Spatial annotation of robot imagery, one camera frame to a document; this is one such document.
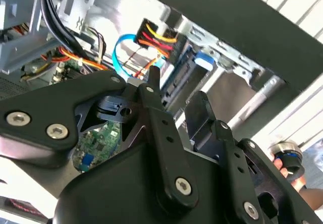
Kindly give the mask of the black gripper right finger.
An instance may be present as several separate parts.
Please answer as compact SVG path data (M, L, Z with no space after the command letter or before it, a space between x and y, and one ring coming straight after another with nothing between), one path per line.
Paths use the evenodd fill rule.
M237 142L230 127L218 120L206 93L197 91L185 108L194 151L217 158L225 218L229 223L321 223L257 144Z

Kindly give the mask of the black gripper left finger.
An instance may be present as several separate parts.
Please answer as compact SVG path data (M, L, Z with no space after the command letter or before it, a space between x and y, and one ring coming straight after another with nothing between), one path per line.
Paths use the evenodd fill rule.
M148 146L152 179L164 208L191 209L196 181L173 117L162 105L160 70L134 86L114 71L97 71L1 101L1 156L46 168L64 166L87 131L121 124L121 153Z

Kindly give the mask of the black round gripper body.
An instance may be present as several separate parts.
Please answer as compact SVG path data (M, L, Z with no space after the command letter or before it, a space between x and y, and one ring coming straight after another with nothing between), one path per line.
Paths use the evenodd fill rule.
M164 208L152 179L150 152L141 144L74 179L62 192L55 223L229 223L220 198L217 158L186 151L196 181L194 208Z

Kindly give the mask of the person hand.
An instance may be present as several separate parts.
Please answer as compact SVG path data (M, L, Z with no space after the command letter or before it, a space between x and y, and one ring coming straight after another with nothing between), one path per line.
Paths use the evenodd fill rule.
M273 158L272 162L274 166L280 171L280 173L286 178L288 176L288 171L283 167L283 163L278 158ZM291 182L293 188L300 194L304 201L312 208L314 211L322 210L322 189L308 189L305 188L306 179L304 176Z

